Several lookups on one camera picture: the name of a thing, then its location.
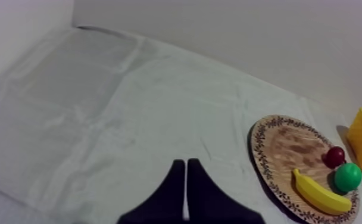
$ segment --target yellow toy banana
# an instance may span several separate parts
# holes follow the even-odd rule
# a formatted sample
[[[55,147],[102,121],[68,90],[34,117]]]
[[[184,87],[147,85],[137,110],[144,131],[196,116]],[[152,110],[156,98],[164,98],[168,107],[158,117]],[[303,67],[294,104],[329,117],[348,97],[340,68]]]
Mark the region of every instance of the yellow toy banana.
[[[323,188],[312,178],[300,174],[298,169],[294,169],[294,175],[299,193],[319,210],[337,216],[351,209],[349,199]]]

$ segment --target decorative plate border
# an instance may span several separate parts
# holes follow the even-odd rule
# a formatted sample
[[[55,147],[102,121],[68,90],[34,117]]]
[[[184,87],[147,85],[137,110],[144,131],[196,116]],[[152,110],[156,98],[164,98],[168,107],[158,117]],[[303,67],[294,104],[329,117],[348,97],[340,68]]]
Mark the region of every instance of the decorative plate border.
[[[359,205],[360,199],[359,199],[358,190],[352,192],[352,197],[351,197],[352,208],[350,211],[341,214],[339,216],[327,219],[310,211],[302,211],[299,207],[299,204],[293,203],[290,197],[286,195],[283,191],[281,191],[278,185],[273,182],[273,172],[269,169],[268,165],[269,162],[267,161],[266,155],[263,153],[264,140],[266,139],[265,132],[267,129],[279,127],[281,125],[300,127],[302,129],[306,129],[314,133],[314,135],[317,138],[319,138],[324,144],[327,144],[328,146],[332,147],[332,144],[328,141],[328,139],[325,138],[322,134],[320,134],[317,130],[315,130],[315,128],[297,119],[293,119],[288,116],[268,116],[259,120],[254,125],[252,131],[251,141],[255,142],[255,147],[252,150],[256,153],[256,155],[258,155],[258,160],[256,161],[256,165],[261,167],[259,171],[263,179],[268,184],[271,191],[273,191],[273,193],[277,196],[277,198],[285,206],[287,206],[287,208],[290,209],[290,211],[292,211],[294,214],[296,214],[306,222],[318,223],[318,224],[343,224],[344,222],[349,220],[351,216],[356,213],[356,208]]]

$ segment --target white cloth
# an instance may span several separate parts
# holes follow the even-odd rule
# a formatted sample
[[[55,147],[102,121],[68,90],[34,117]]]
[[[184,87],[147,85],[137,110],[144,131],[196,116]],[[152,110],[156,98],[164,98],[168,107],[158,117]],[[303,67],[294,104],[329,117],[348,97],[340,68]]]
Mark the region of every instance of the white cloth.
[[[249,161],[251,126],[289,115],[342,145],[342,115],[162,42],[72,30],[44,54],[0,77],[0,190],[63,222],[114,223],[173,159],[199,158],[225,193],[289,223]]]

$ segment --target green toy fruit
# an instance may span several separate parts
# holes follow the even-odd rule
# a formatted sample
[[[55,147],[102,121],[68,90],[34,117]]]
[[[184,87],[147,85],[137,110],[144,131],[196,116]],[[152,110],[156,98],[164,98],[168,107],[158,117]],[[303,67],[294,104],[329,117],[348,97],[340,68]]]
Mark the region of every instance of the green toy fruit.
[[[360,182],[361,170],[354,163],[344,164],[335,172],[335,186],[343,192],[355,190],[359,186]]]

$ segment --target red apple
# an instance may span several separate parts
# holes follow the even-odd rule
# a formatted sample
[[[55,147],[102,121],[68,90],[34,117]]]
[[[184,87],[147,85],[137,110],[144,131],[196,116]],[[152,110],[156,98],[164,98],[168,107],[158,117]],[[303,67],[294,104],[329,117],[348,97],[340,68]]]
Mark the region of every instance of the red apple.
[[[336,168],[346,163],[344,150],[338,146],[332,147],[327,153],[326,163],[330,168]]]

